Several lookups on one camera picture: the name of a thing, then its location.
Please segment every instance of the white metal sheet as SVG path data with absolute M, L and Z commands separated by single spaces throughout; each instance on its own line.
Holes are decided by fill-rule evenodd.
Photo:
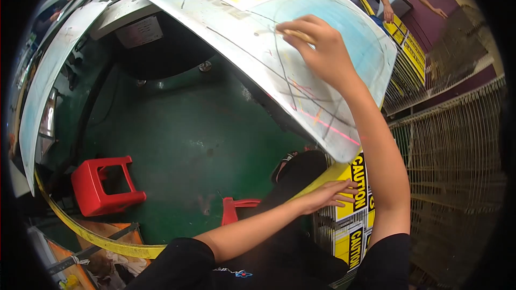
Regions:
M 92 2 L 74 11 L 48 46 L 35 72 L 20 124 L 20 151 L 33 196 L 36 139 L 48 95 L 66 58 L 108 4 Z
M 340 94 L 314 77 L 277 23 L 314 14 L 339 30 L 358 75 L 379 106 L 396 46 L 349 0 L 268 0 L 240 10 L 223 0 L 149 0 L 203 38 L 289 113 L 335 160 L 349 162 L 360 140 Z

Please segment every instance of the green painted floor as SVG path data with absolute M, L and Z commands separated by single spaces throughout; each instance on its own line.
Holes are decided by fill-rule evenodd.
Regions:
M 68 154 L 89 88 L 109 58 L 95 42 L 84 48 L 84 55 L 75 90 L 70 92 L 63 78 L 56 83 L 66 97 L 56 109 L 59 142 L 45 159 L 50 168 Z M 130 155 L 131 177 L 147 200 L 96 220 L 139 222 L 146 244 L 195 236 L 220 225 L 220 195 L 264 197 L 282 156 L 306 145 L 280 130 L 219 57 L 211 62 L 209 72 L 195 68 L 141 88 L 118 68 L 109 75 L 81 158 Z

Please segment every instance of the purple wall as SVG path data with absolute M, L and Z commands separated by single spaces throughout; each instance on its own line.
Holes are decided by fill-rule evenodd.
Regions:
M 428 53 L 432 44 L 439 39 L 441 30 L 444 28 L 445 20 L 435 15 L 426 8 L 419 0 L 409 0 L 414 9 L 407 12 L 402 22 L 407 26 L 416 41 L 421 45 L 422 50 Z M 440 8 L 445 14 L 451 14 L 459 4 L 455 0 L 428 0 L 435 8 Z

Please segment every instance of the red plastic stool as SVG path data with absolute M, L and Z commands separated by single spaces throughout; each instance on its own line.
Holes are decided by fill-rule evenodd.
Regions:
M 123 212 L 127 206 L 145 201 L 147 198 L 145 192 L 137 191 L 129 177 L 127 164 L 130 163 L 132 163 L 130 156 L 89 159 L 73 172 L 73 190 L 84 216 Z M 129 193 L 107 195 L 104 192 L 102 181 L 106 180 L 104 168 L 108 166 L 122 166 L 127 184 L 131 189 Z
M 260 199 L 233 200 L 233 197 L 225 197 L 223 199 L 223 221 L 220 225 L 228 225 L 238 221 L 236 216 L 237 207 L 256 207 L 260 201 Z

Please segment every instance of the sandal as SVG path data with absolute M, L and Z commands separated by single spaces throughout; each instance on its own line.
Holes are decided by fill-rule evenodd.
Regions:
M 291 151 L 291 152 L 288 152 L 285 155 L 285 157 L 283 157 L 283 159 L 280 160 L 280 163 L 276 166 L 276 168 L 274 169 L 274 171 L 270 175 L 270 181 L 273 184 L 277 184 L 278 183 L 278 175 L 280 174 L 281 169 L 283 169 L 283 167 L 285 166 L 284 164 L 287 164 L 292 158 L 294 158 L 298 154 L 299 154 L 299 152 L 297 152 L 297 151 Z

